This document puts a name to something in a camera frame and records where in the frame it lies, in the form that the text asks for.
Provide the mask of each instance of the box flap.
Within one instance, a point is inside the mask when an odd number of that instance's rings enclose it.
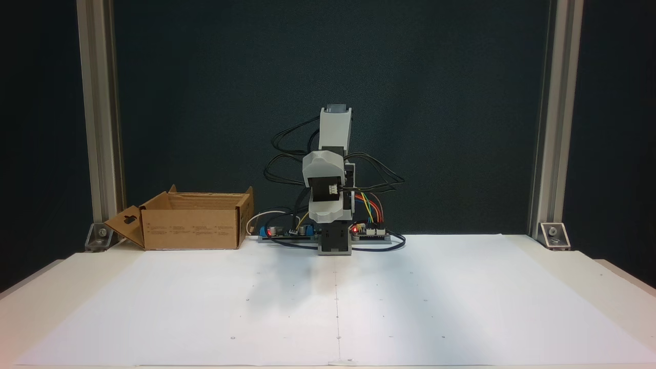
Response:
[[[144,235],[141,231],[141,211],[136,206],[128,207],[105,224],[123,237],[144,247]]]
[[[149,209],[149,210],[171,210],[171,202],[169,201],[169,195],[166,192],[153,197],[152,199],[144,202],[139,209]]]
[[[251,198],[253,198],[253,186],[250,186],[248,190],[246,190],[246,194],[251,195]],[[242,197],[237,203],[237,207],[242,207],[246,201],[248,201],[248,196]]]
[[[239,200],[236,205],[237,208],[237,245],[241,245],[247,235],[246,222],[253,216],[255,212],[255,198],[253,196],[253,187],[246,190],[244,196]]]

